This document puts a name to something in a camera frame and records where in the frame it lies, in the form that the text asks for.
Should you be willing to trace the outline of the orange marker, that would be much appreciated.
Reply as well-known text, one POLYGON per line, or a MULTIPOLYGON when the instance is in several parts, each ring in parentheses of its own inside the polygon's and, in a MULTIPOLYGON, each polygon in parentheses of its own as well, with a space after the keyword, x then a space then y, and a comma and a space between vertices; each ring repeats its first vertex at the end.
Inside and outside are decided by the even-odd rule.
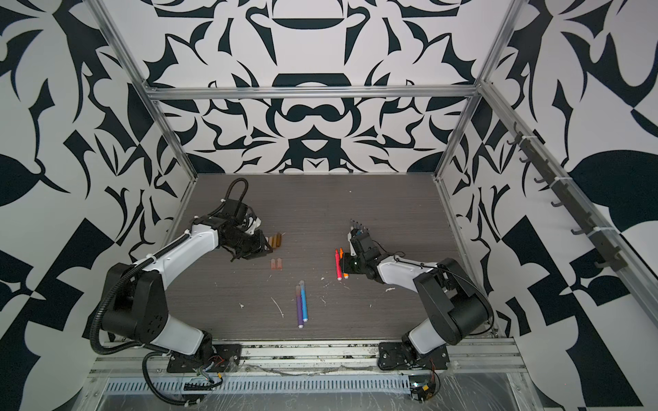
POLYGON ((339 249, 339 268, 342 274, 343 279, 348 279, 349 278, 349 273, 346 272, 346 256, 344 253, 344 250, 342 248, 339 249))

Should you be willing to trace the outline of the red marker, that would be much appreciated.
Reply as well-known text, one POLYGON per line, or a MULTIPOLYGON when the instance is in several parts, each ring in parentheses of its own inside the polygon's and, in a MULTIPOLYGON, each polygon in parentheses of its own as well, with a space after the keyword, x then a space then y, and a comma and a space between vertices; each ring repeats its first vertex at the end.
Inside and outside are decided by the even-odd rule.
POLYGON ((342 269, 341 269, 341 258, 340 258, 339 249, 335 249, 334 257, 335 257, 335 267, 336 267, 337 280, 342 281, 343 280, 343 272, 342 272, 342 269))

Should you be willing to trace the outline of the purple marker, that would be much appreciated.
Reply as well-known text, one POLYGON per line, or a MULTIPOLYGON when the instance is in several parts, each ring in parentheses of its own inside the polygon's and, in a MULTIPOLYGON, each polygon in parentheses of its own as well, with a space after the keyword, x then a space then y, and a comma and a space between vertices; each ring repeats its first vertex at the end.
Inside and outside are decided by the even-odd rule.
POLYGON ((303 302, 302 302, 302 296, 301 296, 301 287, 298 284, 296 286, 296 319, 297 319, 297 327, 299 329, 302 329, 304 327, 303 323, 303 302))

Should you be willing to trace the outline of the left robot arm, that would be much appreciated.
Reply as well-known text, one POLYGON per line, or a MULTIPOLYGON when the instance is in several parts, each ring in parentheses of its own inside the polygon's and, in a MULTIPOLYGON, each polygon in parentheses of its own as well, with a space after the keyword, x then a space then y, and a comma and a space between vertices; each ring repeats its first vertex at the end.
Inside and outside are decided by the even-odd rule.
POLYGON ((145 346, 184 356, 211 355, 212 337, 169 312, 166 291, 205 254, 223 248, 233 260, 272 253, 260 229, 242 231, 229 222, 194 224, 175 241, 133 265, 111 267, 93 316, 89 339, 94 352, 107 356, 145 346))

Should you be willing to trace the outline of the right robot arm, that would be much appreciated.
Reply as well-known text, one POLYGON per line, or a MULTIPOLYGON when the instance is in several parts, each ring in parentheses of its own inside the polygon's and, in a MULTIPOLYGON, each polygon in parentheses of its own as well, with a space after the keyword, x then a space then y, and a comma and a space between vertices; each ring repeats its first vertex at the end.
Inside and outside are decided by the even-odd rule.
POLYGON ((349 253, 339 258, 341 269, 380 284, 415 292, 427 318, 403 338, 414 356, 456 345, 494 318, 493 308, 457 260, 425 263, 388 253, 368 229, 354 223, 347 235, 349 253))

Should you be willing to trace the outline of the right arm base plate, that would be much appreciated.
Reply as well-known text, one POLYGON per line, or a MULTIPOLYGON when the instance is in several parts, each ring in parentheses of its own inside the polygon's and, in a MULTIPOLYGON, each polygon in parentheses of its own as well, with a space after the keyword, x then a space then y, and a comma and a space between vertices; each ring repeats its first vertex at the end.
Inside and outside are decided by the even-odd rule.
POLYGON ((408 342, 380 342, 377 366, 382 371, 447 370, 450 362, 447 346, 440 346, 428 354, 418 354, 408 342))

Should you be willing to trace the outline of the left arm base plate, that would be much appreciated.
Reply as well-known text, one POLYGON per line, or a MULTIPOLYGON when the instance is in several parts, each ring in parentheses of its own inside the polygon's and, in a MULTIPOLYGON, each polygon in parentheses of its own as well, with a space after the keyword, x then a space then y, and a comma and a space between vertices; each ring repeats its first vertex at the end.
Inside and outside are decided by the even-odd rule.
POLYGON ((192 373, 203 368, 209 373, 222 373, 241 361, 241 344, 211 344, 202 343, 195 354, 175 354, 169 360, 168 373, 192 373))

